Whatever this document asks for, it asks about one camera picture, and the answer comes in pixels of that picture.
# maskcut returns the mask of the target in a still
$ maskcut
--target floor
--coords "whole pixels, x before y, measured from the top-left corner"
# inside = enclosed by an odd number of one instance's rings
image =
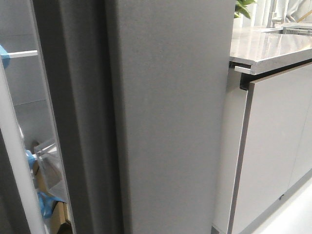
[[[312,179],[252,234],[312,234]]]

